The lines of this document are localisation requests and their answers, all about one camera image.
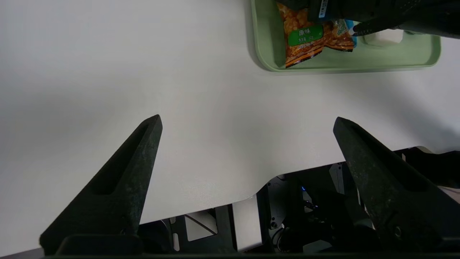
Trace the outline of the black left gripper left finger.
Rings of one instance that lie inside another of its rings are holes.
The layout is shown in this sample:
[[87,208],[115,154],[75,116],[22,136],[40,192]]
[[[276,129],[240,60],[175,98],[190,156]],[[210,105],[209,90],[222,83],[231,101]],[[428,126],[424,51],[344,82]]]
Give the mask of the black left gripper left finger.
[[162,121],[143,120],[41,234],[46,256],[140,256],[137,232],[156,160]]

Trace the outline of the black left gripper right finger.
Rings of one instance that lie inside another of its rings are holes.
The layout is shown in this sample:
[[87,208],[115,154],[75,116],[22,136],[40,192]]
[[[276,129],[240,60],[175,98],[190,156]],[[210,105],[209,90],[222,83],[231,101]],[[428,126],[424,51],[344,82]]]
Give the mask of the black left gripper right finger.
[[333,133],[384,249],[459,251],[457,201],[358,124],[338,117]]

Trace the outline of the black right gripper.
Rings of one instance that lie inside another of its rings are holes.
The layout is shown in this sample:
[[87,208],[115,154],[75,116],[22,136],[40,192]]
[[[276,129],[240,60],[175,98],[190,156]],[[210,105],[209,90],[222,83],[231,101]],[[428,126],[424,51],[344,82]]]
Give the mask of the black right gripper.
[[425,16],[409,20],[383,18],[437,10],[456,12],[459,10],[458,0],[278,0],[277,3],[294,11],[307,9],[309,21],[347,19],[363,22],[353,27],[353,36],[370,35],[386,29],[447,38],[460,36],[459,18],[454,16]]

